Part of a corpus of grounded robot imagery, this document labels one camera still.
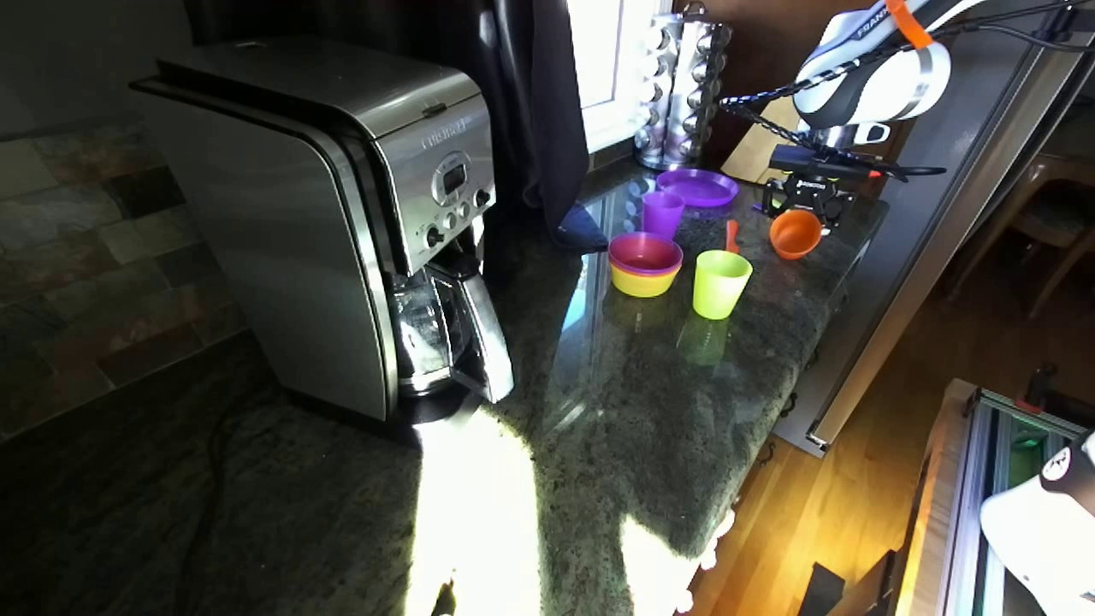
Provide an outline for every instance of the countertop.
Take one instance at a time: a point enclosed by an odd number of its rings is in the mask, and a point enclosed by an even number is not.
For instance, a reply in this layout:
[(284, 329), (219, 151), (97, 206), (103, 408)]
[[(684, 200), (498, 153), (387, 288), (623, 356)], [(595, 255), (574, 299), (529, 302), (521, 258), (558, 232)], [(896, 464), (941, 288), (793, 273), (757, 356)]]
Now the countertop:
[[(586, 200), (638, 227), (650, 181)], [(812, 359), (878, 206), (781, 265), (742, 193), (757, 273), (730, 323), (690, 314), (695, 213), (666, 299), (611, 291), (601, 255), (505, 232), (493, 299), (515, 366), (496, 408), (420, 444), (303, 411), (254, 338), (142, 381), (0, 450), (7, 612), (647, 612), (664, 565), (695, 573)]]

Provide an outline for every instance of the coffee maker control panel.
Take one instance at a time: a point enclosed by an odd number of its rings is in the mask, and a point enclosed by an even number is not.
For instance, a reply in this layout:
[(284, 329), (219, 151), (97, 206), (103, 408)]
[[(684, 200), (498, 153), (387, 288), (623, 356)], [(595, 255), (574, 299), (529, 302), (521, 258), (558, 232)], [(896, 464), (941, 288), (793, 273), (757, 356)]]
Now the coffee maker control panel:
[(430, 265), (496, 201), (489, 113), (479, 95), (423, 113), (376, 142), (376, 151), (397, 221), (399, 273)]

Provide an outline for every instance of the stainless steel coffee maker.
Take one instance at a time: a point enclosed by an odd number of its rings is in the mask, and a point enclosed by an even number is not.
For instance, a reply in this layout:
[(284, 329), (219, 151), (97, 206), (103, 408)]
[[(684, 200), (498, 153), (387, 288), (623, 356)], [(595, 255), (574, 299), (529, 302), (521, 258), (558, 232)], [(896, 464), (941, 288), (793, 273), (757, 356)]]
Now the stainless steel coffee maker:
[(510, 395), (473, 79), (280, 38), (163, 60), (132, 91), (284, 387), (376, 421)]

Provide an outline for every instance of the yellow cup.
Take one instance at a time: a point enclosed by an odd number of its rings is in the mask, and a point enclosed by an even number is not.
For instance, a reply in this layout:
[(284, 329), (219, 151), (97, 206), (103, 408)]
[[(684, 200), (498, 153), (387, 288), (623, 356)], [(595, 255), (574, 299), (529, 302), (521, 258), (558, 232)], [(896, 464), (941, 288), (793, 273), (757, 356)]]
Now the yellow cup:
[(730, 251), (706, 251), (695, 262), (695, 288), (690, 308), (700, 320), (722, 323), (740, 305), (746, 283), (753, 277), (753, 265)]

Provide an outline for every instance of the window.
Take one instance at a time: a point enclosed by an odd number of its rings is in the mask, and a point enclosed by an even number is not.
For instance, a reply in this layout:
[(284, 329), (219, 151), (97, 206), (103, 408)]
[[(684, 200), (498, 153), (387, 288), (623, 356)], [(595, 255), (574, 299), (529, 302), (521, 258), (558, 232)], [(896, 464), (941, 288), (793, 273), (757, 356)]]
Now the window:
[(650, 16), (669, 0), (568, 0), (590, 151), (631, 142), (643, 124)]

